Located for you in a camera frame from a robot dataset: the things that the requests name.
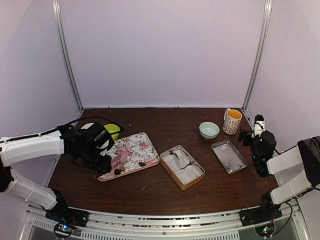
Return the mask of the pink metal tongs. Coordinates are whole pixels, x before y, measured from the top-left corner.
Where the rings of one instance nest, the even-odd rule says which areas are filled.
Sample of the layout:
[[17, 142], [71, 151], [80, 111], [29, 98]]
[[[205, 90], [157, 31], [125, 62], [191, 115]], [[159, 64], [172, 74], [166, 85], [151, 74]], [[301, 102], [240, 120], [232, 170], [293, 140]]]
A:
[[[124, 174], [126, 172], [125, 164], [126, 164], [126, 162], [128, 160], [128, 156], [129, 155], [127, 153], [119, 153], [116, 157], [114, 157], [111, 160], [111, 171], [110, 172], [113, 172], [113, 177], [105, 178], [105, 174], [104, 174], [104, 175], [98, 177], [97, 180], [99, 182], [106, 182], [106, 181], [109, 181], [109, 180], [112, 180], [112, 179], [115, 179], [115, 178], [119, 177], [121, 174]], [[120, 170], [121, 166], [125, 167], [125, 171], [121, 171]], [[120, 174], [118, 174], [118, 175], [114, 174], [114, 171], [116, 169], [120, 170]]]

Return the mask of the bear print tin lid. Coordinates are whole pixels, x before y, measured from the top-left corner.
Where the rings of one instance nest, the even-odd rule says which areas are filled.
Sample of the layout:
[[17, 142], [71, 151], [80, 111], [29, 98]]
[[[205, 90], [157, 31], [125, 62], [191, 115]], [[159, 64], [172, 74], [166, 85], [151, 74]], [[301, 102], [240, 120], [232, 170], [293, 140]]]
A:
[[247, 161], [230, 140], [214, 143], [211, 149], [229, 175], [248, 166]]

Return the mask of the white chocolate piece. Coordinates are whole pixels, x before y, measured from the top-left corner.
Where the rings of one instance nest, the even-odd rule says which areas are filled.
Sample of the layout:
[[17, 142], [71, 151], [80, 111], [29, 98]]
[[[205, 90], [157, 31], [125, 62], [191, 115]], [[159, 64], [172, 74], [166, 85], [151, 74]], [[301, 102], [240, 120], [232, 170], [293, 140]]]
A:
[[113, 172], [108, 172], [104, 176], [106, 179], [113, 177]]

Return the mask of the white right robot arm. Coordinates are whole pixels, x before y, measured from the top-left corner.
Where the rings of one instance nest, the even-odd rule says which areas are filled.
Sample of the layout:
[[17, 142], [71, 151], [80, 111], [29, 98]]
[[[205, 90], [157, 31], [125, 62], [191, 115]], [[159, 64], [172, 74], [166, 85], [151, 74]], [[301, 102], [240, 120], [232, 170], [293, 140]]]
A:
[[268, 130], [241, 130], [238, 141], [250, 147], [252, 164], [260, 177], [278, 176], [283, 180], [261, 197], [256, 210], [259, 220], [268, 220], [281, 204], [316, 189], [320, 184], [319, 136], [300, 140], [276, 155], [276, 138]]

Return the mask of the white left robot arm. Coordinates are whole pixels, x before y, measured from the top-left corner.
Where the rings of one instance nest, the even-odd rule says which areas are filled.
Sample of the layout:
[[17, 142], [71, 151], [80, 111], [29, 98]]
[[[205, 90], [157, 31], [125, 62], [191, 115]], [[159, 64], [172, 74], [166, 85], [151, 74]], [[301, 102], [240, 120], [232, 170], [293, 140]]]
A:
[[25, 201], [40, 205], [61, 222], [72, 218], [62, 194], [42, 187], [19, 174], [12, 165], [43, 156], [67, 154], [81, 159], [84, 167], [106, 174], [111, 171], [111, 157], [104, 154], [114, 145], [112, 135], [99, 122], [77, 129], [72, 124], [58, 126], [46, 132], [0, 140], [0, 191], [12, 193]]

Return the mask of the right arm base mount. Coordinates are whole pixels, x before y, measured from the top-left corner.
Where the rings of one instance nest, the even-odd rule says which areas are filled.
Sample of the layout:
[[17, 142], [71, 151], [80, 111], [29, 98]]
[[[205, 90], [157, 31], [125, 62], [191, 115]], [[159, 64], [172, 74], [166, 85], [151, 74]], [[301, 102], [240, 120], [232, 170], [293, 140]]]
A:
[[274, 204], [269, 192], [261, 197], [260, 206], [242, 209], [239, 218], [243, 227], [268, 222], [282, 217], [280, 204]]

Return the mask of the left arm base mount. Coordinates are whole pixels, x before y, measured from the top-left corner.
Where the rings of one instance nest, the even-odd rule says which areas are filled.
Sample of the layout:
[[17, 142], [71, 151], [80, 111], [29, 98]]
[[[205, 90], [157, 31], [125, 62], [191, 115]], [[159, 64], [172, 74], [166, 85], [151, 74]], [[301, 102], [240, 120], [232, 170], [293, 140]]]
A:
[[55, 196], [57, 203], [52, 209], [45, 209], [45, 217], [54, 220], [60, 224], [73, 227], [86, 227], [89, 213], [84, 210], [77, 210], [70, 208], [62, 193], [54, 188], [51, 189]]

